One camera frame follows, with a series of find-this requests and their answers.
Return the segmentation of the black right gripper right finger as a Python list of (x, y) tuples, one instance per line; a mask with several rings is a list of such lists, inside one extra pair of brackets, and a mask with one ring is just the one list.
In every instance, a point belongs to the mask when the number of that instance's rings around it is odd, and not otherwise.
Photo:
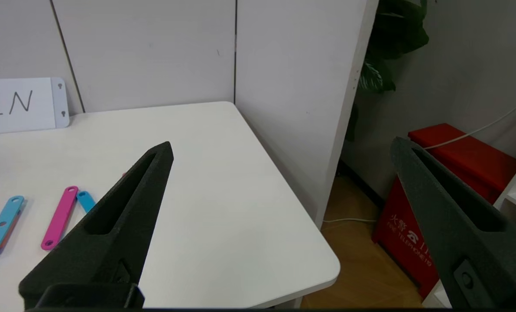
[(391, 162), (454, 309), (516, 309), (516, 225), (418, 144)]

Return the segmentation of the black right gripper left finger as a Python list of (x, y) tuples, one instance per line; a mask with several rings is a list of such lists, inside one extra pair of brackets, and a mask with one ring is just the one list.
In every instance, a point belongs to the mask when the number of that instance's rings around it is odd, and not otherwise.
[(26, 310), (141, 309), (140, 278), (173, 165), (147, 150), (19, 283)]

